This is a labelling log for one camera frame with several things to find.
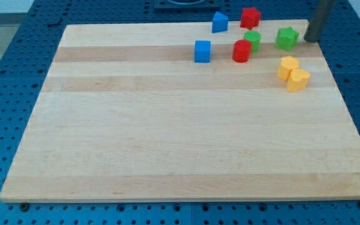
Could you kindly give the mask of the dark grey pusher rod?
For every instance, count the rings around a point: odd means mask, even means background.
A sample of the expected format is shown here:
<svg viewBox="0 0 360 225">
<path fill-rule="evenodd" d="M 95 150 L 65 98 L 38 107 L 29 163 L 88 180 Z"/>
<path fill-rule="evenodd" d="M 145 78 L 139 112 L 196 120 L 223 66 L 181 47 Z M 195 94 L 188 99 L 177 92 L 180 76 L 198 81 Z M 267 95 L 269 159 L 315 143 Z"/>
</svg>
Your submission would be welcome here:
<svg viewBox="0 0 360 225">
<path fill-rule="evenodd" d="M 306 42 L 316 43 L 319 41 L 335 3 L 336 0 L 319 0 L 317 2 L 304 35 Z"/>
</svg>

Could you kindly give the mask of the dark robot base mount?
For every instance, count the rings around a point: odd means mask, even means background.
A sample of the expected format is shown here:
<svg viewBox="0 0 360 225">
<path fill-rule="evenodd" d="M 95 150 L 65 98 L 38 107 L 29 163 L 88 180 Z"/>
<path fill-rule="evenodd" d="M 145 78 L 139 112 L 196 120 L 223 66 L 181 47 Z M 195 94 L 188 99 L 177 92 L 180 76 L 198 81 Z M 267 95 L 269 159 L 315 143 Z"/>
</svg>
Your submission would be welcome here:
<svg viewBox="0 0 360 225">
<path fill-rule="evenodd" d="M 154 0 L 155 11 L 219 9 L 221 0 Z"/>
</svg>

